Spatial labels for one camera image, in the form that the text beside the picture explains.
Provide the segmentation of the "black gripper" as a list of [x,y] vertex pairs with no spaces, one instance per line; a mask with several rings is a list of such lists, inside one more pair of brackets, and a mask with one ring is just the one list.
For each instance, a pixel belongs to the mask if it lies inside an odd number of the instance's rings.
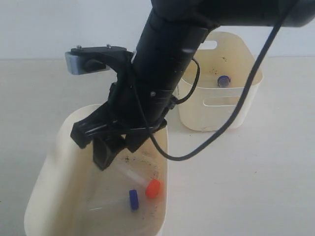
[[93,141],[93,161],[104,171],[118,153],[136,152],[167,125],[166,53],[136,54],[110,87],[108,100],[74,123],[70,136],[80,147]]

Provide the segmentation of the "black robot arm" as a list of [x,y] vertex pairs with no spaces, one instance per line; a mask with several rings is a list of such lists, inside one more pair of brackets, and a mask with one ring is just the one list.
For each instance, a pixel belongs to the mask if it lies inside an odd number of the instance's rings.
[[76,47],[66,52],[66,64],[73,75],[106,69],[117,74],[108,100],[75,122],[70,136],[79,148],[92,144],[93,161],[100,170],[105,170],[122,150],[135,152],[167,125],[166,114],[181,103],[173,92],[211,31],[221,26],[271,27],[248,73],[240,100],[225,124],[187,155],[174,157],[162,153],[171,161],[188,160],[236,119],[280,28],[302,27],[314,17],[312,0],[154,0],[133,52],[119,46]]

